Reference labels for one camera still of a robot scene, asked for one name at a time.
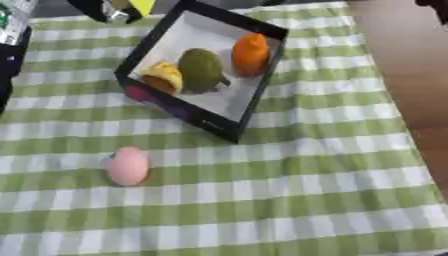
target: green fruit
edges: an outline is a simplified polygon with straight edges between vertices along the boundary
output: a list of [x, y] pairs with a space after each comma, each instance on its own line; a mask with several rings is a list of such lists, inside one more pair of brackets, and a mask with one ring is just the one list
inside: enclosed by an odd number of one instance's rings
[[216, 54], [204, 49], [190, 49], [179, 60], [179, 70], [187, 91], [203, 93], [230, 81], [222, 74], [222, 63]]

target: plastic fruit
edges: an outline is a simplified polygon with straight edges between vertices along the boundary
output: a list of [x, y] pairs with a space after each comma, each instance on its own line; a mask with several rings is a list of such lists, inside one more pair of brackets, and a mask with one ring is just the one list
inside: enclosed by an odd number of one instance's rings
[[166, 61], [161, 61], [145, 69], [141, 79], [160, 91], [168, 94], [176, 94], [182, 91], [182, 74], [176, 66]]
[[230, 81], [222, 74], [219, 57], [205, 49], [190, 49], [179, 60], [185, 90], [203, 93], [216, 88], [220, 82], [229, 86]]
[[266, 37], [251, 33], [240, 38], [232, 49], [232, 63], [241, 76], [258, 76], [263, 73], [269, 59]]
[[113, 182], [135, 186], [148, 175], [148, 160], [138, 148], [121, 148], [108, 159], [106, 170]]

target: pink ball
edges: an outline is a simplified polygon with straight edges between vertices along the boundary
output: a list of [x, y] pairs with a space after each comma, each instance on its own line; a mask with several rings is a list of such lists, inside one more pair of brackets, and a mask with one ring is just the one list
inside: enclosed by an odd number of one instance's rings
[[113, 182], [135, 186], [148, 175], [148, 159], [138, 148], [121, 148], [107, 161], [106, 170]]

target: orange fruit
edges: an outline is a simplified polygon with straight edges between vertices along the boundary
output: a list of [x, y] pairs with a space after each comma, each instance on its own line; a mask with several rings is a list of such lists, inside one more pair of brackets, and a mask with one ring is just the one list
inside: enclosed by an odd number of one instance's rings
[[232, 63], [241, 76], [260, 75], [269, 58], [266, 37], [251, 33], [240, 38], [232, 49]]

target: checkered tablecloth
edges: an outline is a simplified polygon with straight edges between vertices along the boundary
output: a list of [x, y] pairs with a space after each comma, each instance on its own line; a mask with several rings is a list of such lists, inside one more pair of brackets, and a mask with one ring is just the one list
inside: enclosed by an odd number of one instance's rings
[[[34, 21], [0, 121], [0, 255], [432, 255], [447, 208], [343, 2], [240, 11], [291, 29], [241, 144], [128, 99], [113, 70], [160, 17]], [[151, 159], [109, 183], [122, 146]]]

